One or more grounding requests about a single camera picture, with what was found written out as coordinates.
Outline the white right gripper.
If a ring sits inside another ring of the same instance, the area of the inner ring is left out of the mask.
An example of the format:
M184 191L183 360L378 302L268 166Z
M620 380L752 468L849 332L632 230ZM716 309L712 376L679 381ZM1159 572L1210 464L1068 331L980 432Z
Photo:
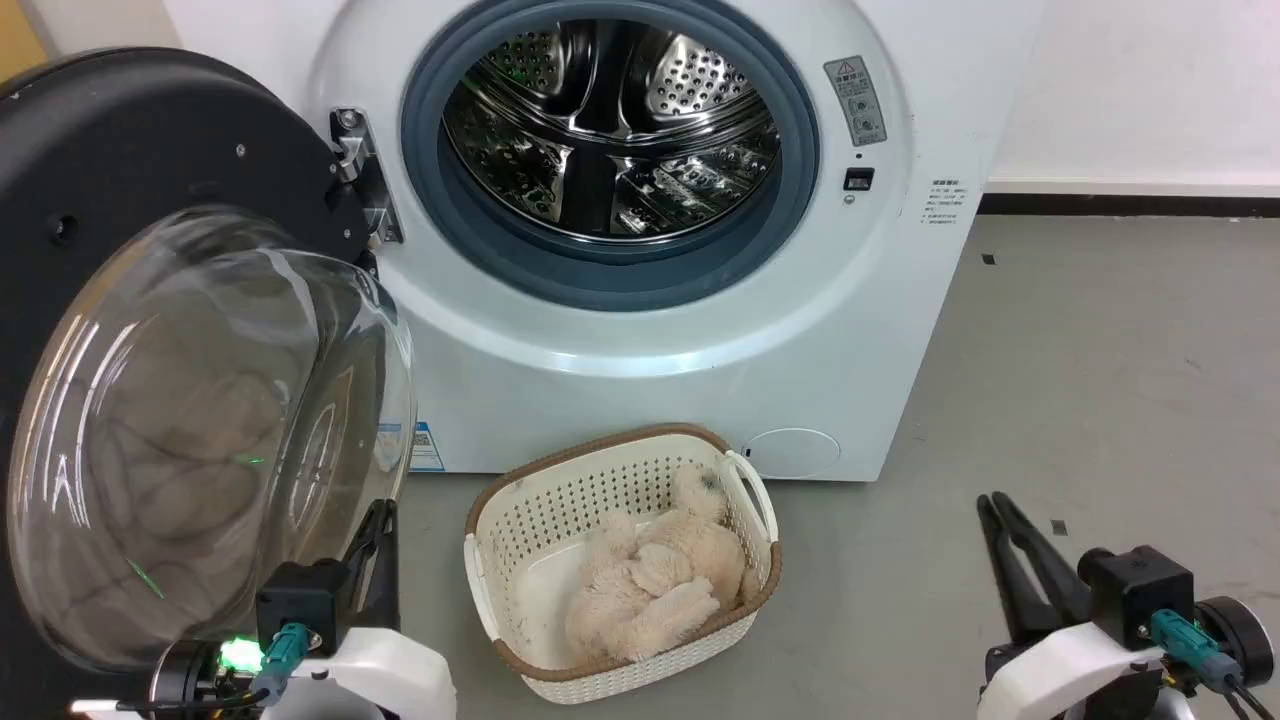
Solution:
M1012 642L987 653L977 720L1102 720L1117 692L1089 710L1097 693L1115 682L1133 692L1138 683L1128 678L1151 673L1155 698L1135 717L1169 720L1164 648L1151 641L1151 624L1138 626L1139 647L1130 650L1088 623L1091 588L1010 497L982 495L977 511ZM1028 644L1041 629L1059 630Z

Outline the white perforated laundry basket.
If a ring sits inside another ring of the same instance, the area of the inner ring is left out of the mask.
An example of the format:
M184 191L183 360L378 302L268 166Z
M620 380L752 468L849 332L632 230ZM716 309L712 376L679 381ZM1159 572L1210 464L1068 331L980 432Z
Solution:
M728 525L745 548L748 597L641 664L577 661L564 618L588 541L611 510L639 527L658 519L685 465L708 470L727 496ZM755 468L707 428L668 423L577 445L499 477L470 510L463 560L497 653L544 700L582 705L663 680L736 644L780 583L782 547Z

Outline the grey warning sticker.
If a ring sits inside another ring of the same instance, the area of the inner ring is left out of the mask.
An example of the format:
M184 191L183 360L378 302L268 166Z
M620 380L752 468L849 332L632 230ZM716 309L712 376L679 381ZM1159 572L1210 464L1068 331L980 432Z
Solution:
M823 69L840 102L852 145L861 147L884 142L884 118L863 56L835 59L827 61Z

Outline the blue and white QR sticker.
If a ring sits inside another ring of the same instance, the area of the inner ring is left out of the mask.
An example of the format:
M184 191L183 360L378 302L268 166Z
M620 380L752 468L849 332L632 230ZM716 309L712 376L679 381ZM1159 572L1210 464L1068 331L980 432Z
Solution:
M417 421L412 432L404 423L381 421L378 425L374 459L383 471L445 471L440 451L425 421Z

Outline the yellow wooden panel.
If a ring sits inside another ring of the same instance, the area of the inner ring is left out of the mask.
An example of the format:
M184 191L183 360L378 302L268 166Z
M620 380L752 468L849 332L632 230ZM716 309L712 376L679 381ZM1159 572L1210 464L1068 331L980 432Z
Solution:
M49 59L19 0L0 0L0 83Z

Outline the round white filter cover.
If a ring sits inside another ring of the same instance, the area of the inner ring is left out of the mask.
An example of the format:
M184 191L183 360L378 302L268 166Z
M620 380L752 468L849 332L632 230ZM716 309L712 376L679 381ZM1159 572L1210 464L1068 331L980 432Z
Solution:
M788 427L762 432L739 450L767 479L813 480L833 468L841 447L832 436L812 428Z

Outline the white front-load washing machine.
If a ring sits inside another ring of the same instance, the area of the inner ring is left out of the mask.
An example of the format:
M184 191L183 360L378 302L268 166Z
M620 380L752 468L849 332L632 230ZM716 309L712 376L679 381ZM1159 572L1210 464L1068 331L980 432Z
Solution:
M739 452L777 428L881 475L1051 0L727 0L794 55L820 124L812 205L759 270L695 302L604 313L535 299L444 241L403 163L410 72L474 0L163 0L186 50L270 88L332 141L371 126L403 243L371 250L406 310L419 420L447 471L498 473L660 423ZM887 140L852 145L827 61L863 56Z

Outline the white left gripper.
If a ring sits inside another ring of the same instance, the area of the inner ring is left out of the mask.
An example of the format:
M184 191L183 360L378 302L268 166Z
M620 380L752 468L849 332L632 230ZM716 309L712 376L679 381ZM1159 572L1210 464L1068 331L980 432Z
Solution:
M343 610L352 628L330 657L294 670L268 720L456 720L449 665L398 633L401 575L398 507L370 505L344 556Z

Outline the beige plush toy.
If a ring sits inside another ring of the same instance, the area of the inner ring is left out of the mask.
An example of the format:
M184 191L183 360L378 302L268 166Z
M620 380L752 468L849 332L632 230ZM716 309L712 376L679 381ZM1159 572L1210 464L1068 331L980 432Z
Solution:
M575 664L652 659L760 592L710 470L682 465L671 498L644 528L621 509L603 515L564 620Z

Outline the metal door hinge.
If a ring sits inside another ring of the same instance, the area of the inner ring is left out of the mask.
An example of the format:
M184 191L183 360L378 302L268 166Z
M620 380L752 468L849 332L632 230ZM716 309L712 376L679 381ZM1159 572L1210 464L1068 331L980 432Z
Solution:
M334 173L364 209L369 247L376 251L387 243L403 243L399 214L366 114L357 108L332 109L330 133Z

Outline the black round door with glass bowl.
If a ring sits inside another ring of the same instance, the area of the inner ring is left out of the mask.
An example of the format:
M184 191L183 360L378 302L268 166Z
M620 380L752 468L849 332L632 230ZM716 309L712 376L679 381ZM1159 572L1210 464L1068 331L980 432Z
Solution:
M332 145L236 68L84 53L0 83L0 720L140 700L256 637L283 562L397 502L412 350Z

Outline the stainless steel washer drum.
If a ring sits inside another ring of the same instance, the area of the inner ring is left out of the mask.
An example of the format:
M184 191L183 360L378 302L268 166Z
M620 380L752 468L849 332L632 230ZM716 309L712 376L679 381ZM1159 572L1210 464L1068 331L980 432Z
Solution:
M635 20L522 28L465 73L442 128L490 199L584 243L692 234L742 208L781 154L736 65Z

